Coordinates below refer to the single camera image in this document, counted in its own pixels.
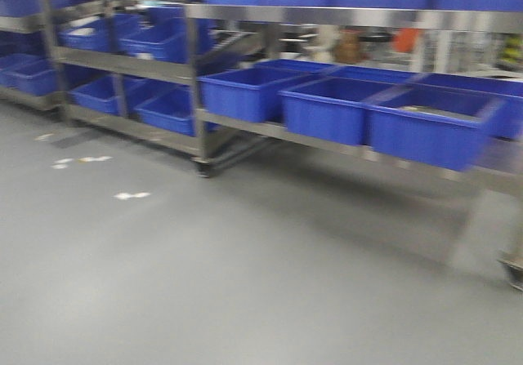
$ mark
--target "white floor marking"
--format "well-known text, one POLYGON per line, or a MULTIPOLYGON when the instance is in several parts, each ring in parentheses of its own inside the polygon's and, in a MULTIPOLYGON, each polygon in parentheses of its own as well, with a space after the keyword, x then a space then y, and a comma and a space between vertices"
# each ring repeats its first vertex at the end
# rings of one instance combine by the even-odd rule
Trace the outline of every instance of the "white floor marking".
POLYGON ((74 158, 64 158, 64 159, 59 159, 58 161, 55 161, 55 163, 69 163, 72 161, 74 161, 74 158))
POLYGON ((114 195, 115 198, 119 200, 129 200, 129 199, 142 199, 150 196, 149 192, 140 192, 138 194, 128 194, 127 192, 122 192, 120 194, 114 195))
POLYGON ((45 142, 46 140, 48 140, 53 135, 55 135, 55 134, 40 135, 40 136, 37 136, 36 138, 34 138, 34 140, 36 140, 37 142, 45 142))

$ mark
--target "gray floor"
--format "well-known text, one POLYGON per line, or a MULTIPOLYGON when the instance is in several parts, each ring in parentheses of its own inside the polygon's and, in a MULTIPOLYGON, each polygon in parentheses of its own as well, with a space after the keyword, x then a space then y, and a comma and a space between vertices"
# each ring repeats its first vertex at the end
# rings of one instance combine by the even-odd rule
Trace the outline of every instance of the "gray floor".
POLYGON ((202 180, 4 103, 0 171, 2 365, 523 363, 508 196, 293 145, 202 180))

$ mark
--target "shelf post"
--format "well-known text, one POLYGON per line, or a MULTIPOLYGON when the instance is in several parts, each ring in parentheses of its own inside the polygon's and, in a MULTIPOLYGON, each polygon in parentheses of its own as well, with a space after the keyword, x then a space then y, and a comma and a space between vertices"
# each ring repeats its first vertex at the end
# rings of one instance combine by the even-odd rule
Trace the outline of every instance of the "shelf post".
POLYGON ((202 109, 202 100, 198 84, 198 20, 186 16, 187 23, 187 53, 189 55, 189 64, 191 69, 191 86, 190 94, 192 109, 194 113, 194 130, 198 141, 198 157, 194 157, 199 174, 203 177, 209 177, 207 168, 211 166, 208 154, 208 132, 206 122, 198 116, 198 109, 202 109))
POLYGON ((53 20, 53 8, 50 0, 40 0, 43 13, 43 33, 46 44, 47 54, 51 60, 51 64, 56 71, 56 79, 58 82, 58 94, 60 95, 60 115, 67 124, 72 123, 71 113, 69 111, 69 84, 65 78, 64 65, 56 59, 54 48, 58 46, 53 20))
POLYGON ((523 185, 520 185, 517 201, 520 209, 519 225, 512 248, 509 252, 503 253, 499 261, 507 271, 508 282, 511 286, 523 291, 523 185))

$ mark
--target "metal shelving unit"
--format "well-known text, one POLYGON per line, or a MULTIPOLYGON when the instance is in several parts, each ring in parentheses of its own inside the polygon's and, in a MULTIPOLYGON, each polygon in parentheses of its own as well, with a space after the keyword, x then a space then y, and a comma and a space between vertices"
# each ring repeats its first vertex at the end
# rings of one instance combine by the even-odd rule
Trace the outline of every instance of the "metal shelving unit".
MULTIPOLYGON (((265 21, 272 26, 272 47, 277 48, 278 24, 335 24, 355 26, 382 26, 390 28, 419 28, 438 30, 481 31, 496 33, 523 33, 523 13, 475 11, 419 11, 388 9, 357 9, 330 7, 257 7, 215 6, 188 4, 189 18, 265 21)), ((214 122, 236 130, 286 140, 317 149, 345 154, 376 164, 388 165, 406 171, 418 171, 437 178, 473 184, 510 194, 518 199, 523 215, 523 144, 494 141, 485 156, 470 171, 457 172, 419 162, 375 153, 368 146, 349 146, 301 136, 288 132, 283 124, 275 122, 251 123, 209 113, 199 105, 196 115, 201 122, 214 122)), ((507 270, 511 285, 523 290, 523 221, 512 250, 500 261, 507 270)))
MULTIPOLYGON (((136 0, 95 0, 98 3, 98 13, 111 17, 113 7, 108 4, 111 1, 136 1, 136 0)), ((183 2, 184 0, 168 0, 170 2, 183 2)), ((49 10, 49 0, 44 0, 44 10, 49 10)), ((48 12, 44 12, 47 18, 47 25, 52 25, 53 18, 48 12)), ((191 25, 193 20, 187 20, 189 35, 195 35, 195 26, 191 25)), ((133 75, 137 77, 158 79, 165 82, 175 82, 191 87, 193 96, 197 97, 196 78, 198 76, 199 66, 212 66, 216 59, 226 53, 235 53, 237 51, 251 51, 257 48, 257 36, 253 34, 238 34, 228 42, 223 43, 206 56, 202 56, 201 62, 195 56, 191 56, 189 64, 168 63, 157 60, 143 60, 135 57, 124 56, 118 53, 104 53, 96 51, 84 51, 68 47, 60 47, 56 40, 54 29, 47 28, 47 42, 49 51, 53 55, 56 68, 62 72, 63 65, 79 65, 94 69, 104 70, 117 76, 115 90, 119 92, 119 106, 122 114, 126 114, 125 98, 121 76, 133 75)), ((69 102, 69 97, 65 93, 68 89, 64 81, 61 83, 63 112, 66 119, 79 120, 90 123, 94 126, 108 128, 120 132, 124 135, 136 137, 157 145, 163 145, 181 152, 190 154, 196 162, 205 162, 212 154, 225 144, 234 134, 234 130, 222 127, 215 132, 207 132, 207 128, 199 120, 195 119, 195 137, 184 136, 160 128, 152 127, 137 120, 124 116, 114 116, 102 114, 96 111, 85 109, 69 102)))
MULTIPOLYGON (((53 10, 53 18, 60 23, 91 16, 100 12, 101 2, 86 2, 72 7, 53 10)), ((34 14, 22 17, 0 17, 0 31, 13 33, 35 33, 45 29, 44 14, 34 14)), ((16 89, 0 87, 0 97, 37 110, 51 110, 60 105, 60 94, 51 93, 47 96, 31 96, 16 89)))
MULTIPOLYGON (((109 0, 96 0, 107 6, 109 0)), ((388 165, 406 171, 420 171, 430 176, 449 181, 474 184, 493 189, 518 198, 523 211, 523 145, 518 142, 495 141, 477 166, 470 171, 456 172, 438 167, 431 167, 417 162, 389 157, 373 152, 369 147, 347 146, 326 140, 300 136, 288 132, 284 125, 242 122, 209 113, 201 102, 199 94, 199 70, 213 66, 222 56, 237 56, 253 53, 266 48, 270 57, 279 53, 279 33, 281 24, 335 24, 357 26, 381 26, 390 28, 419 28, 449 31, 479 31, 496 33, 523 33, 523 13, 475 12, 475 11, 420 11, 392 9, 357 9, 331 7, 256 7, 256 6, 219 6, 208 4, 184 3, 189 42, 190 62, 177 65, 155 60, 140 60, 119 54, 80 51, 59 47, 56 43, 51 14, 48 4, 44 7, 47 22, 47 37, 50 52, 60 69, 62 64, 83 65, 103 69, 111 73, 131 74, 145 78, 178 82, 192 87, 195 113, 196 137, 182 136, 160 130, 125 117, 100 114, 77 105, 64 103, 65 113, 69 118, 88 122, 98 127, 105 127, 125 135, 148 140, 178 149, 194 157, 201 175, 208 175, 212 166, 218 162, 212 155, 235 131, 247 131, 260 136, 286 140, 300 145, 324 149, 345 154, 355 159, 388 165), (237 33, 215 47, 211 52, 197 56, 197 19, 250 21, 266 23, 261 33, 237 33), (214 122, 223 127, 208 133, 207 122, 214 122)), ((516 236, 512 251, 503 255, 501 261, 506 267, 510 282, 523 290, 523 229, 516 236)))

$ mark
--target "orange object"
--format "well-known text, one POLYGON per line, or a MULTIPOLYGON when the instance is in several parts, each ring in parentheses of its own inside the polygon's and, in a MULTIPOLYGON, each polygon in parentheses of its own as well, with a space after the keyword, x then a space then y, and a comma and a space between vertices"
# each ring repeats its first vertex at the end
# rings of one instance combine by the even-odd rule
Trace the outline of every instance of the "orange object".
POLYGON ((397 52, 412 52, 421 33, 421 29, 401 29, 394 37, 392 47, 397 52))

